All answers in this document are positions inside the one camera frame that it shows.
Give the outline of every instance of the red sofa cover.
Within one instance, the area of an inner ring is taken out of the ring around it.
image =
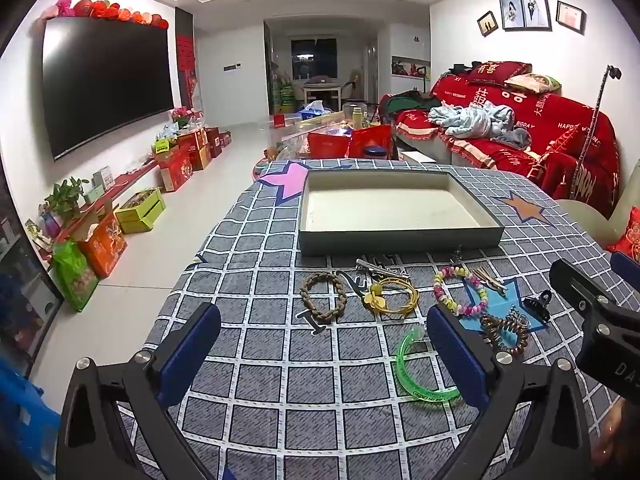
[[[468,83],[464,76],[440,79],[433,94],[443,104],[469,106],[471,103],[508,105],[516,115],[516,126],[531,134],[531,146],[524,152],[488,139],[456,139],[429,122],[428,112],[408,110],[398,115],[398,130],[409,137],[427,140],[440,136],[447,148],[464,156],[476,168],[513,171],[526,176],[554,199],[569,198],[578,152],[556,151],[556,141],[578,126],[586,133],[593,108],[555,94],[523,94],[508,88]],[[578,170],[577,200],[591,205],[606,218],[618,199],[620,162],[613,126],[600,113],[584,164]]]

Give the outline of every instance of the tile floor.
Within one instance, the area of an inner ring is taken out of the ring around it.
[[[233,142],[176,193],[149,233],[127,235],[129,246],[78,314],[63,305],[31,373],[47,405],[60,412],[76,361],[128,360],[144,343],[164,300],[202,241],[252,183],[265,138],[256,124],[230,128]]]

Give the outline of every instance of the white tray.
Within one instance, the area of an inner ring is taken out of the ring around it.
[[[451,174],[309,171],[300,208],[303,254],[395,254],[494,247],[503,225]]]

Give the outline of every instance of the orange star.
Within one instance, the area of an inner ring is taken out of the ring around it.
[[[501,202],[504,202],[506,205],[513,207],[518,216],[520,217],[520,222],[524,224],[531,219],[540,220],[545,224],[552,225],[551,222],[542,214],[545,208],[540,207],[538,204],[534,204],[533,202],[528,202],[524,200],[521,196],[516,195],[513,191],[511,191],[511,198],[498,198]]]

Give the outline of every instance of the gold bangle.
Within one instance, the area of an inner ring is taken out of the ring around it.
[[[386,307],[386,300],[382,297],[382,287],[389,284],[400,285],[409,290],[409,301],[405,306],[398,308],[397,310],[391,310]],[[420,293],[409,282],[401,280],[399,278],[385,278],[379,282],[372,283],[369,287],[369,293],[363,298],[365,306],[379,312],[380,314],[397,314],[400,316],[407,316],[412,313],[418,306],[418,298]]]

